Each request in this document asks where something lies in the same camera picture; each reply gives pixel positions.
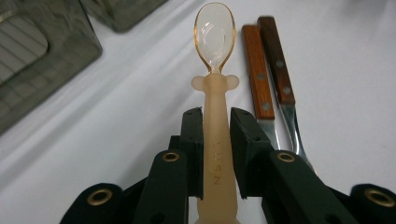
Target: metal rivet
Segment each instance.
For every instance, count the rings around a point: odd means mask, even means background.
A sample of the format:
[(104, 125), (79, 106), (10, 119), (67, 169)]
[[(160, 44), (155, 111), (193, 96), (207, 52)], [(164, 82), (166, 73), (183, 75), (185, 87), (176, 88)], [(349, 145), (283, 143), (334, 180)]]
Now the metal rivet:
[(367, 189), (364, 191), (364, 195), (373, 203), (384, 207), (394, 207), (396, 205), (396, 202), (388, 194), (377, 189)]
[(113, 196), (113, 192), (109, 189), (97, 189), (87, 199), (88, 204), (97, 206), (108, 202)]
[(285, 94), (289, 95), (291, 93), (291, 88), (290, 87), (284, 87), (282, 90)]
[(296, 160), (292, 155), (286, 152), (279, 152), (277, 154), (277, 158), (280, 161), (285, 161), (285, 162), (294, 162)]
[(282, 68), (283, 66), (285, 66), (285, 63), (282, 61), (276, 61), (276, 67), (278, 68)]
[(260, 81), (265, 80), (265, 75), (263, 73), (259, 73), (258, 78)]
[(271, 108), (270, 104), (268, 102), (262, 103), (262, 109), (263, 110), (269, 110)]
[(163, 154), (164, 161), (177, 161), (180, 156), (176, 152), (168, 152)]

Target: brass bolt hole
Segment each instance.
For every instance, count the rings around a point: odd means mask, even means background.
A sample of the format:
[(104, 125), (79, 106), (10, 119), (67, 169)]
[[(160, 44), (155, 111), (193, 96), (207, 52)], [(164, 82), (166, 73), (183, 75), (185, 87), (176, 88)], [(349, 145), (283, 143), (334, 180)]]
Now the brass bolt hole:
[(340, 218), (338, 218), (336, 215), (327, 215), (325, 218), (327, 223), (330, 224), (341, 224)]
[(280, 159), (281, 161), (285, 161), (285, 162), (294, 162), (295, 161), (295, 158), (286, 152), (278, 153), (277, 158)]
[(180, 156), (175, 152), (168, 152), (163, 154), (164, 161), (177, 161)]
[(379, 204), (384, 207), (393, 207), (396, 205), (396, 202), (379, 190), (376, 189), (367, 189), (364, 191), (364, 195), (373, 203)]
[(161, 224), (165, 222), (165, 215), (161, 212), (158, 212), (151, 216), (150, 223), (152, 224)]
[(97, 189), (87, 199), (88, 204), (92, 206), (97, 206), (104, 204), (110, 200), (111, 196), (113, 196), (113, 192), (109, 189)]

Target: orange translucent spoon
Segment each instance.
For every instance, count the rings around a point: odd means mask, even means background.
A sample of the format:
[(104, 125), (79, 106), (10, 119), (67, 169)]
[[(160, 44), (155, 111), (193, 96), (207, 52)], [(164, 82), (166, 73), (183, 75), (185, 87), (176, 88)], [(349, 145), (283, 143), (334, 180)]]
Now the orange translucent spoon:
[(203, 6), (194, 26), (195, 47), (209, 74), (191, 84), (205, 93), (204, 198), (198, 201), (196, 224), (236, 224), (237, 200), (233, 172), (226, 91), (238, 86), (236, 76), (224, 76), (222, 66), (233, 51), (233, 14), (220, 3)]

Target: metal screw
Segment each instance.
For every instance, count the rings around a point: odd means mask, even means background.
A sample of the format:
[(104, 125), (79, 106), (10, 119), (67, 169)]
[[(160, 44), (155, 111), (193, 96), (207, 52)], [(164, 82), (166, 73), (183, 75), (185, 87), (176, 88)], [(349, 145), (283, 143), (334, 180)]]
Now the metal screw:
[(259, 73), (258, 77), (260, 81), (265, 80), (265, 75), (263, 73)]
[(271, 108), (270, 104), (268, 102), (262, 103), (262, 109), (263, 110), (269, 110)]
[(283, 66), (285, 66), (285, 63), (282, 61), (276, 61), (276, 67), (278, 68), (282, 68)]
[(282, 90), (285, 94), (289, 95), (291, 93), (291, 88), (290, 87), (284, 87)]

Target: gray tray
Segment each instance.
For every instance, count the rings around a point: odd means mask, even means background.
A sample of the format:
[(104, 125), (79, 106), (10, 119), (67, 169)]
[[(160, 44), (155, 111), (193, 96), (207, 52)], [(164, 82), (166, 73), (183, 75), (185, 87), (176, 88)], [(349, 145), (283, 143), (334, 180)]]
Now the gray tray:
[(0, 134), (97, 59), (79, 1), (0, 2)]

